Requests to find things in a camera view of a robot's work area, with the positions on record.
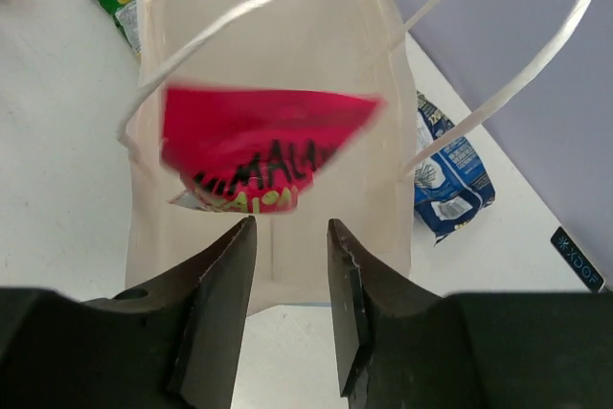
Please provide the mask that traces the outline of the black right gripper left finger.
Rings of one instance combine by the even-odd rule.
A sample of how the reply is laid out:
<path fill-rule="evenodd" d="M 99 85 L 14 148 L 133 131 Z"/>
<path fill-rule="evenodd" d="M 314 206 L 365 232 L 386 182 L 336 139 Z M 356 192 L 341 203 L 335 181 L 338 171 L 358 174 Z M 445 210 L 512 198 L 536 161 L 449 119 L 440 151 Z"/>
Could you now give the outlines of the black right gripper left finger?
<path fill-rule="evenodd" d="M 1 292 L 5 408 L 227 408 L 255 273 L 247 217 L 212 245 L 117 296 Z"/>

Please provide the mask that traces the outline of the red snack packet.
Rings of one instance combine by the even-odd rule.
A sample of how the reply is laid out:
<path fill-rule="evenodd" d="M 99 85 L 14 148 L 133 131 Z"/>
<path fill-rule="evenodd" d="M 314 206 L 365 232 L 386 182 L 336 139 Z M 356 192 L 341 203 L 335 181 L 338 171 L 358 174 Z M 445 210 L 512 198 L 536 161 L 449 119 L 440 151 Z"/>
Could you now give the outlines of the red snack packet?
<path fill-rule="evenodd" d="M 170 85 L 161 160 L 184 186 L 171 204 L 289 213 L 315 173 L 382 104 L 372 95 Z"/>

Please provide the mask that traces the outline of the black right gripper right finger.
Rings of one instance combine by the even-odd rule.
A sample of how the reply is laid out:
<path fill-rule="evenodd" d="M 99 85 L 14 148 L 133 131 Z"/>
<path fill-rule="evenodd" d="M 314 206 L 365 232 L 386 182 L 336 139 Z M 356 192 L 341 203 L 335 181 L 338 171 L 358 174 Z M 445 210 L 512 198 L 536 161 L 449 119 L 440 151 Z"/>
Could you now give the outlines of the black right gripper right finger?
<path fill-rule="evenodd" d="M 608 293 L 440 297 L 328 225 L 339 391 L 351 408 L 608 408 Z"/>

